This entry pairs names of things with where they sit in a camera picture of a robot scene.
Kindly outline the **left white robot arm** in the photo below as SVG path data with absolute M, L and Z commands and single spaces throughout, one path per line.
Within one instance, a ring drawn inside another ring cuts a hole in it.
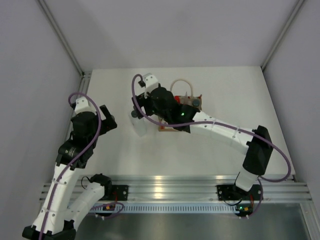
M 97 112 L 81 109 L 72 119 L 73 130 L 69 139 L 60 146 L 54 175 L 41 210 L 30 226 L 23 229 L 28 240 L 73 240 L 84 217 L 99 200 L 113 194 L 112 180 L 95 174 L 80 196 L 70 203 L 76 183 L 97 145 L 95 136 L 117 128 L 114 117 L 105 105 L 100 110 L 105 116 L 99 120 Z

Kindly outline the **red bottle with red cap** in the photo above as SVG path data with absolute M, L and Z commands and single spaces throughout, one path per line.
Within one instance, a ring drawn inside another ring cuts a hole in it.
M 174 97 L 174 99 L 176 100 L 177 103 L 179 103 L 179 104 L 181 103 L 181 99 L 180 99 L 180 97 L 178 95 L 176 95 Z

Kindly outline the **canvas bag with strawberry print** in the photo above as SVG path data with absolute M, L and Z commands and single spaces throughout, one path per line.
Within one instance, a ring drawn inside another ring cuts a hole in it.
M 199 98 L 201 99 L 201 108 L 197 108 L 199 110 L 202 110 L 202 94 L 200 95 L 194 95 L 194 88 L 193 88 L 193 85 L 190 81 L 188 81 L 187 79 L 183 79 L 183 78 L 178 78 L 178 79 L 175 79 L 171 85 L 170 85 L 170 88 L 169 90 L 172 92 L 173 91 L 173 88 L 174 88 L 174 85 L 178 82 L 184 82 L 185 84 L 187 84 L 189 86 L 189 90 L 185 91 L 185 94 L 181 95 L 181 94 L 174 94 L 174 97 L 175 96 L 179 96 L 180 97 L 180 104 L 185 104 L 185 105 L 189 105 L 191 106 L 191 99 L 192 98 Z M 165 122 L 162 118 L 158 117 L 158 121 L 159 123 L 161 124 L 166 124 L 168 125 L 167 122 Z M 172 127 L 168 127 L 168 126 L 158 126 L 158 131 L 159 132 L 178 132 L 177 130 L 175 130 L 174 128 Z

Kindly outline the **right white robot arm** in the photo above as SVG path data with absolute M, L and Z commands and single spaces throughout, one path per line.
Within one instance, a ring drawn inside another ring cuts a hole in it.
M 162 86 L 151 92 L 134 94 L 132 102 L 139 118 L 150 119 L 155 115 L 165 121 L 153 120 L 156 125 L 211 137 L 244 155 L 242 167 L 229 188 L 227 199 L 244 199 L 251 193 L 258 177 L 265 174 L 274 149 L 267 128 L 260 125 L 256 129 L 245 130 L 219 122 L 194 106 L 177 102 L 173 94 Z

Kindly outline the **translucent bottle with black cap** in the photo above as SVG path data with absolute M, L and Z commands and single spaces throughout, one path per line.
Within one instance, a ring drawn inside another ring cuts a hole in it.
M 147 126 L 144 122 L 144 119 L 138 118 L 138 114 L 135 110 L 131 110 L 128 116 L 136 134 L 139 137 L 143 137 L 147 133 Z

